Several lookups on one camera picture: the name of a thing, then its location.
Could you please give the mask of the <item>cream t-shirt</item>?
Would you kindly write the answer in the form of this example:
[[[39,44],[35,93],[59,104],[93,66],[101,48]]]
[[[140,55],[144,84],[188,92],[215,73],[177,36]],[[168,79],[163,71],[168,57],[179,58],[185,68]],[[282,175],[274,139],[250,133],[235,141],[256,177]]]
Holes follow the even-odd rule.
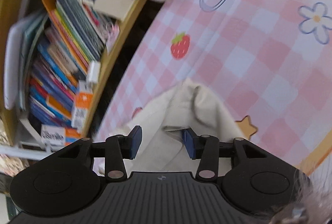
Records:
[[[124,160],[128,173],[196,173],[199,160],[191,160],[182,142],[182,130],[191,128],[197,135],[211,135],[223,142],[243,138],[227,108],[206,86],[185,79],[152,99],[131,121],[108,129],[103,119],[95,141],[116,134],[126,135],[136,125],[142,127],[142,142],[133,160]]]

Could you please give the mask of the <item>lying white orange toothpaste box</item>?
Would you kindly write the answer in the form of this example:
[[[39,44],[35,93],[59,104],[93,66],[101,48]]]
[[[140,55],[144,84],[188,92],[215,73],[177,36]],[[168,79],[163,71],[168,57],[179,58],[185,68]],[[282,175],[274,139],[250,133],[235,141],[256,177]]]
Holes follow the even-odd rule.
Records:
[[[71,126],[82,131],[87,113],[92,103],[93,91],[86,81],[79,80],[77,93],[75,94],[73,108],[71,111]]]

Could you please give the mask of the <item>tall white orange toothpaste box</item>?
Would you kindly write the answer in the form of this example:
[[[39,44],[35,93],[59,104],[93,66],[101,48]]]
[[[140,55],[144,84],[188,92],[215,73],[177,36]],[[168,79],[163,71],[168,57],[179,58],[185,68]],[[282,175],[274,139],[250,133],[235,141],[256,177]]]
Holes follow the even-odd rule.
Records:
[[[42,125],[40,136],[42,142],[54,146],[67,146],[81,138],[76,129]]]

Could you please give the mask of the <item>white charger block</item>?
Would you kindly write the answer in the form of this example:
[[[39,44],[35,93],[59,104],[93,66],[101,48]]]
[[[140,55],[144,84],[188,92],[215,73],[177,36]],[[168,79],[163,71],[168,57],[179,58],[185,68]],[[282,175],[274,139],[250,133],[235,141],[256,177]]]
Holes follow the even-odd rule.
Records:
[[[97,84],[99,81],[99,74],[101,69],[101,63],[98,61],[92,61],[89,65],[86,81],[89,84]]]

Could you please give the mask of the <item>row of colourful books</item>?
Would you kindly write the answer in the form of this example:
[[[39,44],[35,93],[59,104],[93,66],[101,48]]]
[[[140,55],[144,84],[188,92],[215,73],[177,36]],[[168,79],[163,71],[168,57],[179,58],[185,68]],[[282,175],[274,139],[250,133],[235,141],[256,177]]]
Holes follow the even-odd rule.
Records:
[[[45,0],[46,13],[28,54],[17,103],[40,123],[71,127],[78,81],[118,36],[118,21],[94,0]]]

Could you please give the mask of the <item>pink checkered tablecloth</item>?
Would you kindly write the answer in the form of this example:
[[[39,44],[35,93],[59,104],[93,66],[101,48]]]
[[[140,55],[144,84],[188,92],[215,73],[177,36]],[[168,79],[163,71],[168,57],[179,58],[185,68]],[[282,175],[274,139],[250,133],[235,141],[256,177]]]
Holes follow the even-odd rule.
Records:
[[[185,79],[224,104],[245,139],[312,173],[331,153],[331,0],[171,0],[103,119],[116,129]]]

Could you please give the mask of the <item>wooden bookshelf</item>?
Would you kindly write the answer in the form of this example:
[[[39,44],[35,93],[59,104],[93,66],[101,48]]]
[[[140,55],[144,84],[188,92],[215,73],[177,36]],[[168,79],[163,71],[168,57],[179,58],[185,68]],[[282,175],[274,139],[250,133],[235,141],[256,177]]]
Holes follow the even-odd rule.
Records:
[[[1,0],[1,153],[41,159],[87,136],[145,0]]]

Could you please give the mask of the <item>cream square pen holder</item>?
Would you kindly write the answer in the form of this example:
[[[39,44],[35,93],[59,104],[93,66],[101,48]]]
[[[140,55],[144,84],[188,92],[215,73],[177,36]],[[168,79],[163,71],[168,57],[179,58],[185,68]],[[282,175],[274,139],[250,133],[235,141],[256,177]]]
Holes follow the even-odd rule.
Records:
[[[93,9],[123,22],[130,11],[134,0],[95,0]]]

